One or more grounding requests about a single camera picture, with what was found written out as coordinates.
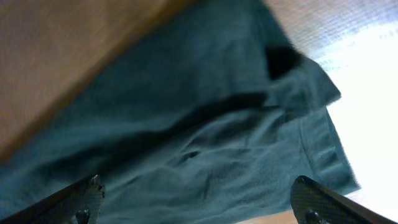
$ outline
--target garment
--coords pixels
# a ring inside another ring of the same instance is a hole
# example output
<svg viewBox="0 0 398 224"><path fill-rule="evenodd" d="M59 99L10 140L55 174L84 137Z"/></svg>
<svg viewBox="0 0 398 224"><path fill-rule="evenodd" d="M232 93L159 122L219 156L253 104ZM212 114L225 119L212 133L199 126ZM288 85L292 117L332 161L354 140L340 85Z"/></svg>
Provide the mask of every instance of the garment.
<svg viewBox="0 0 398 224"><path fill-rule="evenodd" d="M325 108L339 97L261 2L199 1L108 65L0 169L1 216L89 174L107 189L98 223L282 212L299 175L352 192Z"/></svg>

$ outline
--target t-shirt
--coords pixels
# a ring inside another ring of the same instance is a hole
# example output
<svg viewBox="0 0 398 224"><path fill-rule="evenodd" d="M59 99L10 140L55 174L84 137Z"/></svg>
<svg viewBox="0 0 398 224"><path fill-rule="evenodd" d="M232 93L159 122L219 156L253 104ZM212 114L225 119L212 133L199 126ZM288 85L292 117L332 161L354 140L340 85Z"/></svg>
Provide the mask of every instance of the t-shirt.
<svg viewBox="0 0 398 224"><path fill-rule="evenodd" d="M235 223L290 209L306 175L358 188L325 106L340 97L258 0L204 0L128 49L0 168L5 218L84 178L98 223Z"/></svg>

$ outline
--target folded cloth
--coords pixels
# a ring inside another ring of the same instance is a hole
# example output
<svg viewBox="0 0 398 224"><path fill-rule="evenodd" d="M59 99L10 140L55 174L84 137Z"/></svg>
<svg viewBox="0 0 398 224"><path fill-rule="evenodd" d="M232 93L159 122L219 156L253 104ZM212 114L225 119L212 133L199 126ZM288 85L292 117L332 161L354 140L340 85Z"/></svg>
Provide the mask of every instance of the folded cloth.
<svg viewBox="0 0 398 224"><path fill-rule="evenodd" d="M325 106L340 97L258 0L199 1L111 63L10 164L2 218L89 175L98 223L234 223L290 209L307 175L358 188Z"/></svg>

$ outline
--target dark teal fabric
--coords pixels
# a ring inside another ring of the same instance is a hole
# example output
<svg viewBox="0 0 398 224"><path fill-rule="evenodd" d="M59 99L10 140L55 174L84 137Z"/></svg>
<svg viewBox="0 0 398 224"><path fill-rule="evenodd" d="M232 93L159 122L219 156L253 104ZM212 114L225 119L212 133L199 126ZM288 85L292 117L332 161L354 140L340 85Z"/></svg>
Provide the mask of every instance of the dark teal fabric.
<svg viewBox="0 0 398 224"><path fill-rule="evenodd" d="M0 168L6 217L99 173L98 223L234 223L290 209L306 175L358 188L325 106L340 97L258 0L207 0L111 63Z"/></svg>

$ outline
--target cloth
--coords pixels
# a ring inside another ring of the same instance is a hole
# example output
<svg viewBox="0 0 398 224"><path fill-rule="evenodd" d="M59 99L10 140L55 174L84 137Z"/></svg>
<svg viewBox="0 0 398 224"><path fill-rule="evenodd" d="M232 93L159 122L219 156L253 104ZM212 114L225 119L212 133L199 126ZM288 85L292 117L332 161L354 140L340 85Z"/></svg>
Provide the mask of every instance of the cloth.
<svg viewBox="0 0 398 224"><path fill-rule="evenodd" d="M9 165L4 218L89 175L98 223L234 223L290 209L306 175L358 188L325 106L340 97L258 0L196 3L110 64Z"/></svg>

